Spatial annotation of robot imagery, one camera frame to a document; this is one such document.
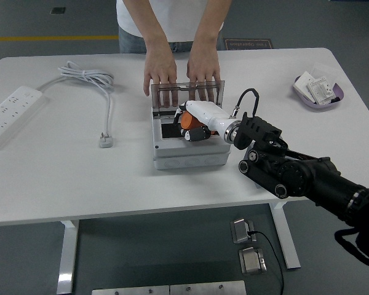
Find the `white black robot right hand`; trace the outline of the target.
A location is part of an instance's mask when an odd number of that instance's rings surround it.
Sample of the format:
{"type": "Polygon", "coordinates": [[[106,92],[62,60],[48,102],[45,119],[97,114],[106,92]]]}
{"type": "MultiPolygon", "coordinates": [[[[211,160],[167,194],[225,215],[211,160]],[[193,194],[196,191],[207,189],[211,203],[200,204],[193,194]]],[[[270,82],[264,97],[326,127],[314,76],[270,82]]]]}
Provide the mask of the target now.
{"type": "Polygon", "coordinates": [[[187,141],[202,141],[210,138],[213,132],[229,144],[232,131],[239,124],[226,111],[211,101],[189,100],[179,105],[173,120],[178,125],[181,119],[181,134],[187,141]]]}

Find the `person's right hand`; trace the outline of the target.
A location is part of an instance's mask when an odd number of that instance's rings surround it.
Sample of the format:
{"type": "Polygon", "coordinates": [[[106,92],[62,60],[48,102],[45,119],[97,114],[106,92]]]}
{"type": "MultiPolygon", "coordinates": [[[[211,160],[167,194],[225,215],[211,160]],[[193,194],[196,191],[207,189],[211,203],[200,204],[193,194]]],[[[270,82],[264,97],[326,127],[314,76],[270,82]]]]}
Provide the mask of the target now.
{"type": "Polygon", "coordinates": [[[150,85],[174,84],[177,81],[177,66],[170,47],[156,47],[147,49],[143,91],[146,96],[150,95],[150,85]]]}

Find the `person's left hand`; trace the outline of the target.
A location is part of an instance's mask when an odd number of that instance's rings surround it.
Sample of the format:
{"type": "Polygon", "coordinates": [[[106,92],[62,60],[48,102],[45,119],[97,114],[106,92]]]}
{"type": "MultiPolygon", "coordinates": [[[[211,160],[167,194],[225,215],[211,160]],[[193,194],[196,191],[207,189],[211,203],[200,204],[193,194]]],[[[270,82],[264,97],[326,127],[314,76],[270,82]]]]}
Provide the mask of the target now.
{"type": "Polygon", "coordinates": [[[216,48],[192,49],[187,63],[187,77],[192,84],[220,81],[220,63],[216,48]]]}

